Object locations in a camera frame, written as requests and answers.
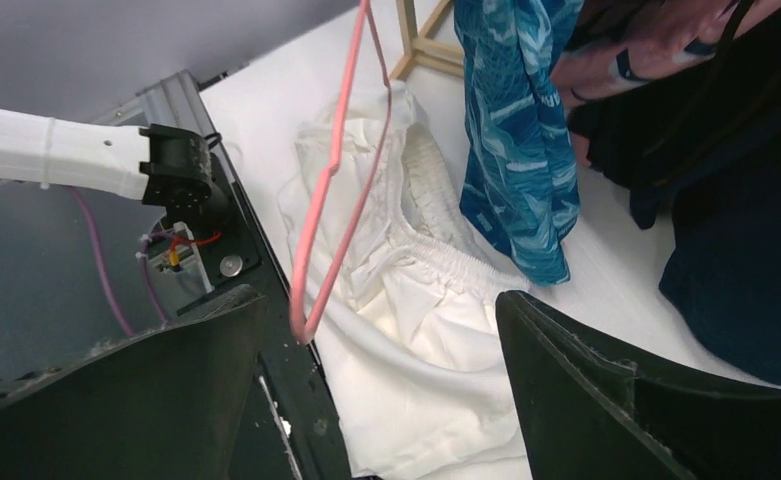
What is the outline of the blue shark print shorts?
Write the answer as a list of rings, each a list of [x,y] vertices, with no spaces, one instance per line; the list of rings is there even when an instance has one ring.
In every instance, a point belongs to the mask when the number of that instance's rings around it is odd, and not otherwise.
[[[561,243],[580,210],[577,162],[551,73],[580,1],[457,1],[470,143],[460,209],[533,283],[570,279]]]

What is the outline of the pink wire hanger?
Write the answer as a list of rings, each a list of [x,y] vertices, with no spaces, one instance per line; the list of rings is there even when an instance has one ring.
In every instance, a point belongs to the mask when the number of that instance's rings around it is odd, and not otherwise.
[[[350,195],[348,197],[343,197],[340,194],[333,194],[331,192],[331,187],[334,176],[339,172],[339,169],[343,164],[346,119],[347,115],[351,112],[350,100],[365,28],[368,28],[371,34],[372,44],[374,46],[385,88],[385,116],[380,129],[380,135],[375,142],[371,169],[364,181],[361,193],[357,196]],[[388,68],[382,51],[372,5],[369,1],[361,1],[355,16],[354,30],[334,111],[328,164],[322,168],[318,174],[297,248],[292,259],[289,322],[291,333],[300,345],[309,344],[315,336],[327,302],[333,291],[335,281],[343,265],[346,253],[357,230],[383,155],[385,140],[392,118],[392,107],[393,88],[389,80]],[[339,244],[330,260],[324,279],[315,294],[312,308],[307,311],[305,309],[305,298],[307,281],[310,274],[312,251],[319,232],[321,217],[326,210],[327,205],[331,205],[338,209],[343,209],[345,206],[351,206],[353,210],[345,228],[339,236]]]

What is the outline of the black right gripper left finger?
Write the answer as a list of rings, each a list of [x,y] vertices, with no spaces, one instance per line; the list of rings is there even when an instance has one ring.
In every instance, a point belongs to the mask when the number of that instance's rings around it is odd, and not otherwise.
[[[0,479],[224,479],[224,436],[194,393],[209,349],[149,330],[0,381]]]

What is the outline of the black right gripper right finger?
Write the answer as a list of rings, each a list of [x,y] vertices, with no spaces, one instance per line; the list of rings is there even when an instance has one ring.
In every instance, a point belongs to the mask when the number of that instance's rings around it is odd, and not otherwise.
[[[781,479],[781,389],[670,361],[522,291],[495,303],[536,479]]]

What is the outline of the white shorts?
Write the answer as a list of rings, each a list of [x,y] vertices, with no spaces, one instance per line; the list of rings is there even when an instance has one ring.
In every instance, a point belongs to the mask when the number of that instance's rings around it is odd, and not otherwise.
[[[393,82],[377,174],[315,336],[354,477],[527,479],[495,319],[528,281],[494,267],[461,215],[424,111]],[[359,195],[385,89],[351,98],[331,192]],[[313,301],[353,208],[326,206],[312,251]]]

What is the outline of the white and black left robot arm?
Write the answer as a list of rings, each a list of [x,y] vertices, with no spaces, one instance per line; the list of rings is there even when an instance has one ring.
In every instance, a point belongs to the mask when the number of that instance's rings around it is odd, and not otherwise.
[[[214,144],[212,135],[160,124],[94,125],[0,109],[0,182],[108,192],[214,232],[233,210],[216,181]]]

